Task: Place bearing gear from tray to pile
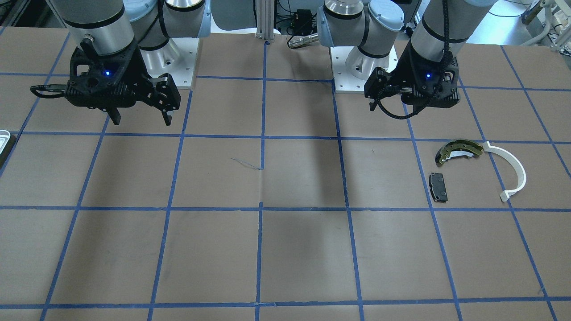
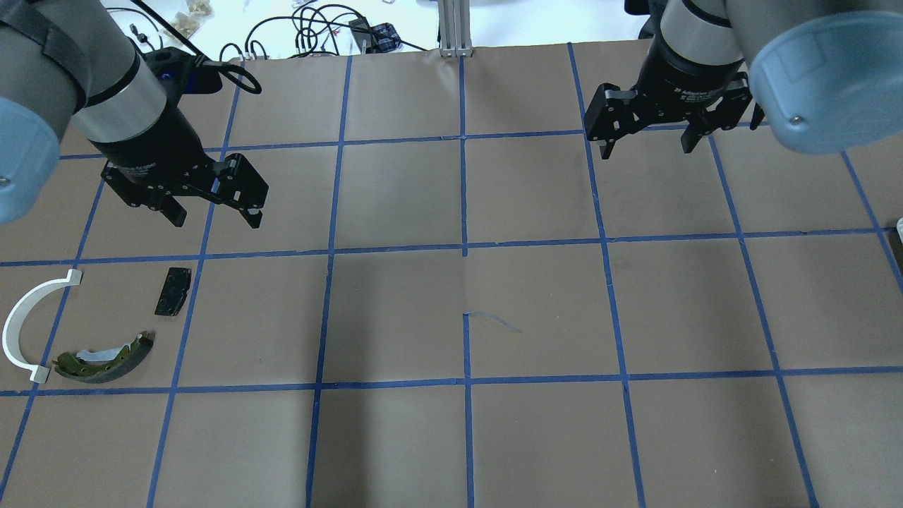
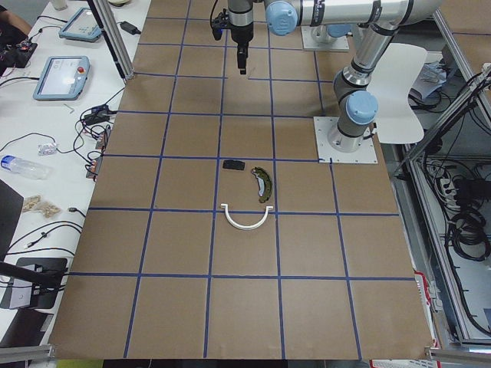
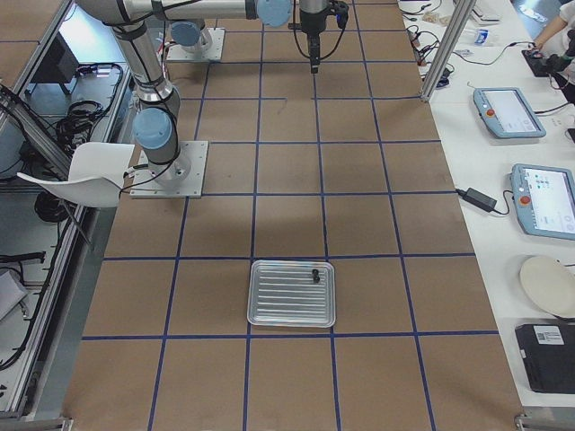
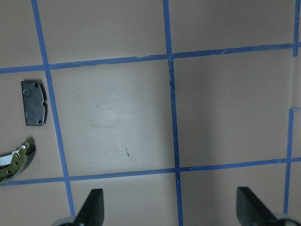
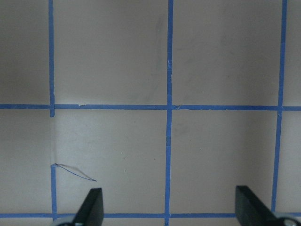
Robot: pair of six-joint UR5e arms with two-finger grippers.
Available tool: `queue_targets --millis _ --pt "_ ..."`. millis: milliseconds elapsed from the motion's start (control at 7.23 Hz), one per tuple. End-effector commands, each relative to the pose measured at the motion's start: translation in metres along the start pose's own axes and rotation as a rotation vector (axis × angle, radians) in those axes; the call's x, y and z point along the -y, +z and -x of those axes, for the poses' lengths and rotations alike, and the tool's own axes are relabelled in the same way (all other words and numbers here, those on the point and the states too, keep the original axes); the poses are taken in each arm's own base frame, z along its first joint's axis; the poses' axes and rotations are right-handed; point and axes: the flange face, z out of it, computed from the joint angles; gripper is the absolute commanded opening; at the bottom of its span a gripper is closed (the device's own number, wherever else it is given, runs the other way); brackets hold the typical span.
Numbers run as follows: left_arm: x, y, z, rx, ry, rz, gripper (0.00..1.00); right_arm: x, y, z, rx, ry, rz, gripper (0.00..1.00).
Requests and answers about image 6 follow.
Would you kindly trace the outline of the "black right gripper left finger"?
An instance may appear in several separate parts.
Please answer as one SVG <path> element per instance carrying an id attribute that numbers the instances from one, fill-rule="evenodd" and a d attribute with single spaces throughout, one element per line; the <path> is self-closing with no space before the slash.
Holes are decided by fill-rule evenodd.
<path id="1" fill-rule="evenodd" d="M 92 188 L 75 215 L 73 226 L 101 226 L 104 218 L 101 188 Z"/>

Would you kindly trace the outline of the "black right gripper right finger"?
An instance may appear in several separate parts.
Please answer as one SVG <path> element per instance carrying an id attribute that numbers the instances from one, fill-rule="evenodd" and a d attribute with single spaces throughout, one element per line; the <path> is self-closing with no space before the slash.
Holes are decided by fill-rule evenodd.
<path id="1" fill-rule="evenodd" d="M 236 186 L 235 215 L 241 226 L 278 226 L 278 218 L 248 186 Z"/>

